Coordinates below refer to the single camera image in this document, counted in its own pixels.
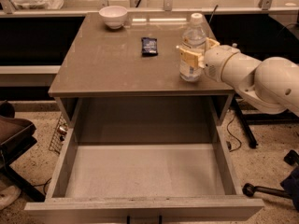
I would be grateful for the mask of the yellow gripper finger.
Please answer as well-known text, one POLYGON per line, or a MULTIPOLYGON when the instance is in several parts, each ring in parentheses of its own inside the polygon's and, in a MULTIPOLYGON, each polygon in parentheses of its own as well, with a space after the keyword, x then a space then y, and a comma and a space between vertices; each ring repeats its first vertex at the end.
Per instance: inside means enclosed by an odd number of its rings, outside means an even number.
POLYGON ((180 59, 192 68, 204 67, 204 53, 203 51, 192 51, 182 46, 177 46, 179 50, 180 59))
POLYGON ((212 39, 210 37, 206 38, 206 49, 213 49, 217 47, 219 44, 220 43, 215 39, 212 39))

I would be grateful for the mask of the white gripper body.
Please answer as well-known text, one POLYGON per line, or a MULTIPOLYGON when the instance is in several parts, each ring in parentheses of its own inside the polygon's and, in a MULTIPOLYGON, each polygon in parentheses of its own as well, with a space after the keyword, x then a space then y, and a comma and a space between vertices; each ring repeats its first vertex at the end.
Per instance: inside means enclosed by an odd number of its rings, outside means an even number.
POLYGON ((204 57, 205 75, 216 82, 221 82, 221 73, 226 63, 240 50, 228 45, 209 49, 204 57))

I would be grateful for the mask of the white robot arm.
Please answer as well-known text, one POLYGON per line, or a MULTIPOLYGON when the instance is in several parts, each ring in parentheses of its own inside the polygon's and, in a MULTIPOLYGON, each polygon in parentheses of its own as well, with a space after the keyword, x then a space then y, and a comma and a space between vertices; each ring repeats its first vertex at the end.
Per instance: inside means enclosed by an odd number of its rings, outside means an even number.
POLYGON ((281 57, 263 61, 235 46, 208 38, 201 48, 178 47, 180 59, 207 77, 231 86, 246 102, 266 114, 286 110, 299 116, 299 65, 281 57))

